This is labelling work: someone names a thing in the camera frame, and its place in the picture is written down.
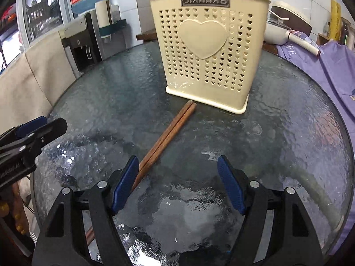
beige curtain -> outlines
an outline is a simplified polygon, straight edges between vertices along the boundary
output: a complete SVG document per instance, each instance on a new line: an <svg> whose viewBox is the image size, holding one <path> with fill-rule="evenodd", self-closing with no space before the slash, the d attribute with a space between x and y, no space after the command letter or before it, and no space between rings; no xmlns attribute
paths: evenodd
<svg viewBox="0 0 355 266"><path fill-rule="evenodd" d="M46 35L0 75L0 135L47 116L74 81L59 33Z"/></svg>

textured glass tabletop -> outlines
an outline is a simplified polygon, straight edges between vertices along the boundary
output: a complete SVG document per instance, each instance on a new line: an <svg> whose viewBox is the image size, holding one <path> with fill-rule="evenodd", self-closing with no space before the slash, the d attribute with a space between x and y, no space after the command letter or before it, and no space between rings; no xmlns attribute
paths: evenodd
<svg viewBox="0 0 355 266"><path fill-rule="evenodd" d="M50 119L65 135L37 159L34 198L43 222L62 187L86 189L145 156L186 99L165 92L157 42L120 53L77 80ZM353 153L328 96L305 73L263 51L247 110L237 115L204 104L168 145L114 217L134 265L223 265L243 217L217 173L225 154L264 186L296 189L326 253L346 220L353 192ZM90 219L84 213L85 227ZM256 260L271 231L268 213ZM91 256L100 260L95 241ZM199 250L186 259L180 253Z"/></svg>

blue gripper pad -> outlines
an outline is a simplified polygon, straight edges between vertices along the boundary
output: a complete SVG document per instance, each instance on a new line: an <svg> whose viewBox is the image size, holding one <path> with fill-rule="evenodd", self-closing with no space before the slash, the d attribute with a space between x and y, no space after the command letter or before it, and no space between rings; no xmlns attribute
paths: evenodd
<svg viewBox="0 0 355 266"><path fill-rule="evenodd" d="M16 131L16 137L18 139L25 138L28 134L36 131L38 128L46 124L47 124L47 118L44 116L40 116L36 119L33 119L32 121L29 121L26 124L19 126L19 128Z"/></svg>
<svg viewBox="0 0 355 266"><path fill-rule="evenodd" d="M128 163L122 170L125 173L123 173L120 182L118 183L117 187L113 192L111 210L115 214L117 214L118 211L122 210L125 206L126 201L131 193L133 183L138 175L138 158L134 156L130 161L128 161Z"/></svg>
<svg viewBox="0 0 355 266"><path fill-rule="evenodd" d="M243 190L235 179L232 169L225 160L224 155L218 158L217 169L233 207L237 209L240 214L244 215L246 206L244 204Z"/></svg>

raised heart emblem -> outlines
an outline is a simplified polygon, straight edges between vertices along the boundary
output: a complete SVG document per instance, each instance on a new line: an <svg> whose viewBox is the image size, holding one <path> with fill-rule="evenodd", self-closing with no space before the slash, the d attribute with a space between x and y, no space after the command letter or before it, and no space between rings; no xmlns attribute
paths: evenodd
<svg viewBox="0 0 355 266"><path fill-rule="evenodd" d="M180 24L178 35L192 53L200 59L206 59L222 48L228 33L217 21L200 23L187 19Z"/></svg>

wooden chopstick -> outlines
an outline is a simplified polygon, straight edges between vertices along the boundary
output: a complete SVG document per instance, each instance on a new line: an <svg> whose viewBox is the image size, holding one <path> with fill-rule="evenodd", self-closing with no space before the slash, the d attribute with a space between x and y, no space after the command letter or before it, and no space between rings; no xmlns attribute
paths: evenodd
<svg viewBox="0 0 355 266"><path fill-rule="evenodd" d="M166 146L171 142L171 140L173 140L175 135L179 132L179 130L182 128L182 126L185 124L185 122L189 119L191 114L194 112L195 108L196 108L196 103L193 103L189 107L189 109L185 112L185 114L182 116L182 118L178 121L176 126L171 130L171 132L167 135L167 137L162 141L160 146L156 149L156 151L153 153L153 155L150 157L150 159L147 161L147 163L141 168L141 170L139 171L139 173L136 177L136 180L134 181L134 184L132 186L132 191L138 186L140 181L147 174L147 172L152 167L152 165L157 161L157 159L159 158L160 154L164 151Z"/></svg>
<svg viewBox="0 0 355 266"><path fill-rule="evenodd" d="M189 116L193 113L196 108L196 103L192 100L188 100L184 107L180 110L180 112L175 116L175 118L171 121L166 130L159 137L157 142L153 145L153 147L149 150L149 152L145 155L143 160L139 163L139 173L134 181L132 186L132 191L138 186L139 182L143 179L143 177L147 174L150 167L157 161L157 158L164 151L169 142L175 137L175 135L179 132L181 127L187 121ZM86 232L86 243L90 245L91 242L95 239L95 234L92 226Z"/></svg>
<svg viewBox="0 0 355 266"><path fill-rule="evenodd" d="M187 103L184 105L184 107L182 107L180 112L171 121L170 125L162 133L162 135L159 137L157 142L155 142L154 146L149 150L149 152L145 155L143 160L139 163L139 172L142 170L142 168L145 166L145 164L147 164L148 160L152 157L154 152L157 151L159 146L162 144L162 142L165 140L165 138L169 135L169 133L172 131L172 129L175 127L175 125L180 121L180 119L186 113L186 111L189 109L189 107L192 105L192 103L193 103L192 100L188 100Z"/></svg>

